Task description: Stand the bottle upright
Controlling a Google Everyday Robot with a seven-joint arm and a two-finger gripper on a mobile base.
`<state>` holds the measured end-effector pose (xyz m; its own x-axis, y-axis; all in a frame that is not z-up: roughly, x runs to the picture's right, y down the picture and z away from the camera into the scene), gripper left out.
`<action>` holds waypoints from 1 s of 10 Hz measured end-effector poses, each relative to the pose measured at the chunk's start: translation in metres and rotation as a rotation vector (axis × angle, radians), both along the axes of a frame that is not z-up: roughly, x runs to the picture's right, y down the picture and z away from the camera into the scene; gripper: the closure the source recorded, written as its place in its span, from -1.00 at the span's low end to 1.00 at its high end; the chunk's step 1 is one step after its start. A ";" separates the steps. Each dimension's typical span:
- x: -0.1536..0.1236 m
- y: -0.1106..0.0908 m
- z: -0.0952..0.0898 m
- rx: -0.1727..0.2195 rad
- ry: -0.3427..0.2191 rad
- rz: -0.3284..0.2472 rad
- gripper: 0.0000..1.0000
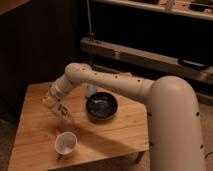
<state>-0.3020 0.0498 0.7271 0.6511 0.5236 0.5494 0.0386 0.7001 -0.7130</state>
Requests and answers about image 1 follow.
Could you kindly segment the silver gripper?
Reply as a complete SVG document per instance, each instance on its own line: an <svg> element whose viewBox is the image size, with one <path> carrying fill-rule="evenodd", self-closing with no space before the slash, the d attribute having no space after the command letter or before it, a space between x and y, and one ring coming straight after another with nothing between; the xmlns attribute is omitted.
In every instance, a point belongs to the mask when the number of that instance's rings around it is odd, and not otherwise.
<svg viewBox="0 0 213 171"><path fill-rule="evenodd" d="M46 94L43 98L43 104L60 120L69 124L73 122L73 118L69 110L57 99L50 94Z"/></svg>

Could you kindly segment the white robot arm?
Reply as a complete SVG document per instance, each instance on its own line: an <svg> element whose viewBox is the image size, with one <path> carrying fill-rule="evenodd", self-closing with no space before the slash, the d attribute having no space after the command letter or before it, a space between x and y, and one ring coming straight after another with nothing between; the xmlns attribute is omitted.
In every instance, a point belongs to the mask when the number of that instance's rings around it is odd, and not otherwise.
<svg viewBox="0 0 213 171"><path fill-rule="evenodd" d="M155 81L98 72L84 63L70 63L43 98L58 118L71 122L61 101L74 88L90 83L143 103L148 114L150 171L206 171L199 105L184 79L164 76Z"/></svg>

